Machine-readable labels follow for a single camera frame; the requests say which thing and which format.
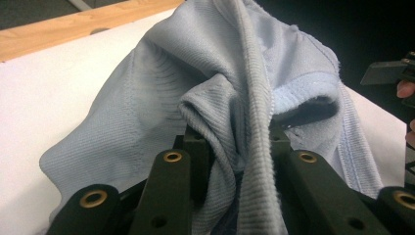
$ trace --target white table surface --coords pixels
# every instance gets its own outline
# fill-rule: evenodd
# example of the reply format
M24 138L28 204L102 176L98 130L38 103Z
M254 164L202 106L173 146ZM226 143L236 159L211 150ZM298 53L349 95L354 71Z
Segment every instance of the white table surface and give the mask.
M0 64L0 234L35 234L60 201L38 161L86 117L116 65L171 11ZM386 185L403 185L406 125L348 90Z

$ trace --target fabric fold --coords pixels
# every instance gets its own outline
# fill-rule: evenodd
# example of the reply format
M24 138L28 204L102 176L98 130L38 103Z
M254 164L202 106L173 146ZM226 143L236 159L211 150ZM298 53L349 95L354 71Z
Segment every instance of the fabric fold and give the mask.
M63 196L51 219L82 187L123 191L144 180L187 123L215 155L193 233L210 232L238 197L238 233L285 234L272 116L294 149L322 155L348 186L372 197L382 187L329 48L252 0L186 1L118 65L85 121L42 156Z

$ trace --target human finger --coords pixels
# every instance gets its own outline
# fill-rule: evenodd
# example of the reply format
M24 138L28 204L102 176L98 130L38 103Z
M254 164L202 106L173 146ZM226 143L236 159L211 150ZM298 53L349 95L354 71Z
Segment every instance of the human finger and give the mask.
M411 131L405 136L406 142L415 148L415 132Z
M410 81L406 81L406 80L402 80L397 85L396 96L398 98L406 98L406 97L411 96L414 92L415 92L415 83L410 82Z

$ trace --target sweater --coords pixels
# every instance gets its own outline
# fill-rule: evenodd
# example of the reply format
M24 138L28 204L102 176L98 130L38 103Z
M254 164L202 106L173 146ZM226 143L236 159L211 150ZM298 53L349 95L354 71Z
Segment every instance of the sweater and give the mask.
M379 172L336 55L252 0L186 1L117 66L82 124L42 156L62 194L51 219L80 188L123 191L147 178L189 124L215 156L193 233L209 233L238 197L238 233L284 234L272 117L293 149L320 154L349 187L376 197Z

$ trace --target wooden surface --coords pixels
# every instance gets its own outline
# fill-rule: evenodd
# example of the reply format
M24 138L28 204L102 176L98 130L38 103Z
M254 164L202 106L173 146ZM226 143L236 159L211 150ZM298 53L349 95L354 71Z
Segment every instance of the wooden surface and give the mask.
M0 62L173 9L183 0L131 0L0 31Z

